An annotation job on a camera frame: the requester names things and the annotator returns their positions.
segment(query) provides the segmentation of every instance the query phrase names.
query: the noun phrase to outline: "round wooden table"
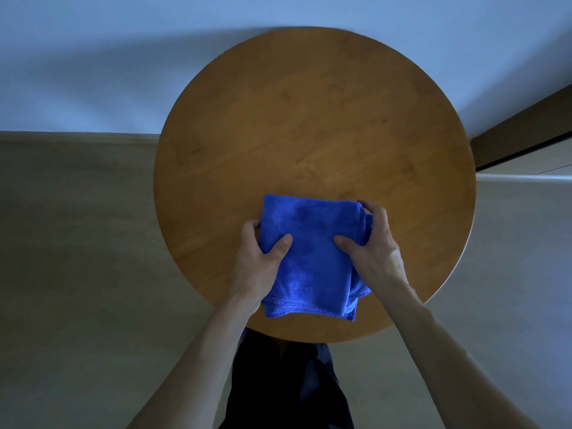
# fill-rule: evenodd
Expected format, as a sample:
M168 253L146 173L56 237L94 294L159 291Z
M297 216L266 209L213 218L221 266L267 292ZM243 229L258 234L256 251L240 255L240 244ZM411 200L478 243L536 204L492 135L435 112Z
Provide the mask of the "round wooden table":
M384 206L423 301L459 260L475 209L468 138L443 92L397 51L332 28L277 29L213 60L171 109L153 179L168 250L214 305L228 286L241 224L261 216L264 194ZM370 294L355 322L268 319L261 308L248 326L336 342L390 324Z

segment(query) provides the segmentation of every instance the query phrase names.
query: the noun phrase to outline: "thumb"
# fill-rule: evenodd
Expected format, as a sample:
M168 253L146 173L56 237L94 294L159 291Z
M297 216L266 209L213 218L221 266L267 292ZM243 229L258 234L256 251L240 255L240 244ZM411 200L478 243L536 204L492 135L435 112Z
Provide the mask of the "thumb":
M267 257L274 261L282 262L282 259L284 258L284 256L286 256L286 253L288 252L288 250L290 250L291 246L292 246L292 235L289 233L285 234L280 239L280 241L274 244L274 247L272 247L272 250L270 250L270 252L267 254Z
M345 236L336 235L333 237L333 242L338 246L340 250L346 253L349 257L354 254L355 250L359 247L353 240L346 238Z

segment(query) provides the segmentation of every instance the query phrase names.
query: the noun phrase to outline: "cloth fold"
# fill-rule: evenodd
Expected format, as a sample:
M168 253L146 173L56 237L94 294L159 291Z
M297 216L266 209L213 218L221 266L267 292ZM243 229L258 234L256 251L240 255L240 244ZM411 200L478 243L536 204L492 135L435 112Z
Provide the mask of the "cloth fold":
M365 245L372 221L357 202L266 195L259 237L262 252L268 253L287 233L293 237L274 286L262 300L266 316L315 313L353 321L358 299L370 290L333 237L340 234Z

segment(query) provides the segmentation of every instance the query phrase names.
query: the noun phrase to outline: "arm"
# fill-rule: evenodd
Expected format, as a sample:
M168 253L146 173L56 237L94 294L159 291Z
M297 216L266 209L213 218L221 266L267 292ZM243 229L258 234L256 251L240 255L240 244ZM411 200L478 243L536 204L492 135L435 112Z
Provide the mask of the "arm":
M173 370L149 399L128 429L211 429L224 383L231 369L240 335L248 318L268 294L292 236L262 254L254 229L247 221L225 301L190 343Z
M357 272L395 323L445 427L537 428L483 374L409 286L386 211L373 203L361 204L374 215L367 245L359 246L342 236L334 241L351 257Z

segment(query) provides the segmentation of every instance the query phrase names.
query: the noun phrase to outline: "microfiber cloth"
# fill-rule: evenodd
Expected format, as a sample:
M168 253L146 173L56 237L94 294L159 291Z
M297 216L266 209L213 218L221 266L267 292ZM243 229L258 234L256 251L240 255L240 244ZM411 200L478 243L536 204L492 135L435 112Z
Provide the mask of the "microfiber cloth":
M262 300L266 316L315 313L353 321L358 298L370 290L333 237L339 234L365 245L372 222L357 202L264 196L258 241L262 252L268 253L285 234L292 235L274 286Z

